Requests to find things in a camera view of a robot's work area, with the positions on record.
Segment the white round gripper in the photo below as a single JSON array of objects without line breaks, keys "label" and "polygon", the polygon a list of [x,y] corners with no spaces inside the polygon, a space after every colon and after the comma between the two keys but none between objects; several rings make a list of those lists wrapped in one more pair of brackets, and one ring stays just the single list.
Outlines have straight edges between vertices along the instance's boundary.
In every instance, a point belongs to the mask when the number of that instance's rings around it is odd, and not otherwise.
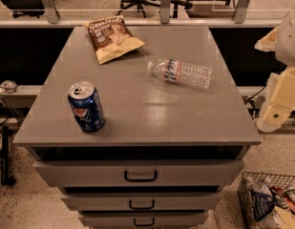
[{"label": "white round gripper", "polygon": [[[261,52],[274,52],[279,28],[271,30],[261,38],[254,48]],[[265,133],[272,133],[282,127],[295,110],[295,66],[287,66],[280,74],[272,73],[269,106],[261,107],[256,120],[257,128]]]}]

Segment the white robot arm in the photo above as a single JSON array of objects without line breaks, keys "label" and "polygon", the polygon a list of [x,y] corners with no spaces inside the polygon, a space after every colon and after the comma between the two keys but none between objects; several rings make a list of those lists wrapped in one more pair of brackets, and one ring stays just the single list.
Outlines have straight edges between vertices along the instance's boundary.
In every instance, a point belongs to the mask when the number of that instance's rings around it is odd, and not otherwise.
[{"label": "white robot arm", "polygon": [[260,131],[271,133],[295,111],[295,7],[284,17],[281,25],[261,38],[254,48],[274,52],[276,59],[286,65],[280,74],[269,76],[265,101],[256,120]]}]

